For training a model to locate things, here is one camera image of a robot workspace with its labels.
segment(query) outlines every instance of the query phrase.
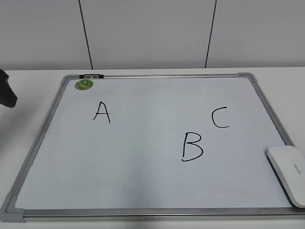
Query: whiteboard eraser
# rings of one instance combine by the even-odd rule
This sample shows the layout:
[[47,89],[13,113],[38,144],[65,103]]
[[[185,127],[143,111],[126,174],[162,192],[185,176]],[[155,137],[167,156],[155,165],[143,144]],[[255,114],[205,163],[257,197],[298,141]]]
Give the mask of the whiteboard eraser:
[[293,146],[272,146],[267,155],[291,202],[305,208],[305,156]]

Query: round magnet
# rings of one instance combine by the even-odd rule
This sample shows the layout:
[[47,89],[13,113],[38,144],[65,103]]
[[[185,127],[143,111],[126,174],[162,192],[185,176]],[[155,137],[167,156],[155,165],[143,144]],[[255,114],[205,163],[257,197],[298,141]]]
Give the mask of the round magnet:
[[79,80],[75,84],[75,88],[77,90],[87,90],[89,88],[92,88],[93,86],[93,81],[92,80]]

